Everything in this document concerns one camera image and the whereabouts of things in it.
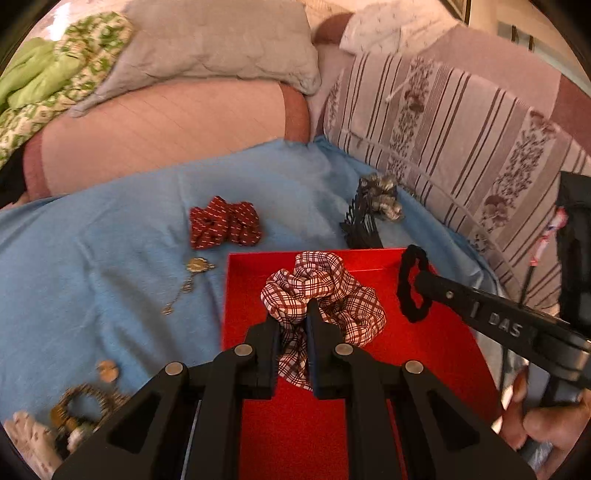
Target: red patterned scrunchie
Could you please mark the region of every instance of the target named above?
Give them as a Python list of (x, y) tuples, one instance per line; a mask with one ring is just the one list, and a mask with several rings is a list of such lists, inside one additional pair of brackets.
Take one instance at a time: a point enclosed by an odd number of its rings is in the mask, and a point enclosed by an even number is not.
[(366, 345), (386, 325), (375, 290), (355, 280), (338, 255), (303, 252), (295, 258), (293, 273), (279, 270), (270, 276), (261, 300), (281, 325), (279, 375), (307, 390), (311, 386), (302, 320), (311, 299), (319, 300), (323, 320), (338, 325), (345, 342), (352, 345)]
[(189, 220), (191, 247), (195, 250), (214, 247), (225, 240), (253, 246), (262, 236), (258, 214), (249, 202), (226, 203), (216, 196), (205, 208), (191, 208)]

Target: plaid scrunchie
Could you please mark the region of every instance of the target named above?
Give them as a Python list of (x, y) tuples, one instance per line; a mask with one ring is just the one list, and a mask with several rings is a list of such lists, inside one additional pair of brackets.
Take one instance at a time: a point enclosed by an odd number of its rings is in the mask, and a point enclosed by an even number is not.
[(318, 299), (322, 319), (338, 325), (345, 342), (352, 345), (366, 345), (386, 325), (375, 290), (355, 280), (338, 255), (303, 252), (295, 258), (293, 273), (279, 270), (270, 276), (261, 300), (281, 325), (279, 375), (307, 390), (311, 386), (302, 321), (311, 299)]

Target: human hand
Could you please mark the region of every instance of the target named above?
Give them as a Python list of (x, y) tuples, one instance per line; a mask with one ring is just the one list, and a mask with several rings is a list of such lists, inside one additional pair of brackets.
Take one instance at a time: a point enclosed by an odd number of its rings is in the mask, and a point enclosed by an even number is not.
[(568, 407), (534, 408), (524, 417), (527, 396), (527, 368), (513, 383), (513, 397), (503, 414), (500, 436), (513, 450), (523, 446), (527, 437), (554, 446), (545, 464), (537, 472), (538, 480), (547, 480), (564, 462), (591, 417), (591, 391), (584, 390), (581, 401)]

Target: striped blanket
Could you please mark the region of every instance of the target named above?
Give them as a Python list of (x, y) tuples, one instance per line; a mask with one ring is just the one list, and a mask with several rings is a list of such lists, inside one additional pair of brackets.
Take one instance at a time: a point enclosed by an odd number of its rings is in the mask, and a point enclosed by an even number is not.
[[(591, 174), (587, 152), (556, 123), (488, 80), (422, 57), (357, 56), (329, 95), (324, 133), (394, 173), (470, 241), (513, 299), (554, 215), (560, 171)], [(551, 239), (526, 303), (552, 310), (560, 282)]]

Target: gray pillow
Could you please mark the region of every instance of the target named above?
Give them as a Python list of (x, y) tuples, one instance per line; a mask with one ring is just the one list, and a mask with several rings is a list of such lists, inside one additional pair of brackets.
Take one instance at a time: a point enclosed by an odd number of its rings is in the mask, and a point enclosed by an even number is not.
[(267, 78), (311, 95), (318, 55), (304, 5), (283, 0), (135, 0), (135, 34), (109, 77), (70, 109), (95, 105), (172, 77)]

